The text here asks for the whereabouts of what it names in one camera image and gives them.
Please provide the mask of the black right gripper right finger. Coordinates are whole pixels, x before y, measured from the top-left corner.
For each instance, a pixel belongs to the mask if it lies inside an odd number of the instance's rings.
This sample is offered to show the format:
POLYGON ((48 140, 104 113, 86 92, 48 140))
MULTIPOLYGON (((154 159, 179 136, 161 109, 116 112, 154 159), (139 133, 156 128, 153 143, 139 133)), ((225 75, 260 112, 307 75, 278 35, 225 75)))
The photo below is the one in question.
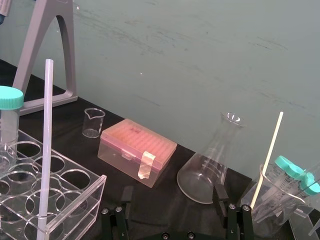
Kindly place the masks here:
POLYGON ((213 186, 212 202, 222 226, 226 229, 226 240, 254 240, 252 208, 243 204, 237 206, 220 183, 213 186))

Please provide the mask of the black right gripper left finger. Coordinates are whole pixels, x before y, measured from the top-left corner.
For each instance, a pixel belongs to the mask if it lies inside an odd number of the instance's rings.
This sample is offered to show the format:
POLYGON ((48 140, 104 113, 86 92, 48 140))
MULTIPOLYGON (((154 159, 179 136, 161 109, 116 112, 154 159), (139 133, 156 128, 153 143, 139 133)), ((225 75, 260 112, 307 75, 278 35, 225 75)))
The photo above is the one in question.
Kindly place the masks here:
POLYGON ((116 230, 118 240, 129 240, 129 218, 134 187, 126 186, 123 189, 118 205, 113 209, 104 207, 100 211, 102 240, 113 240, 113 230, 116 230))

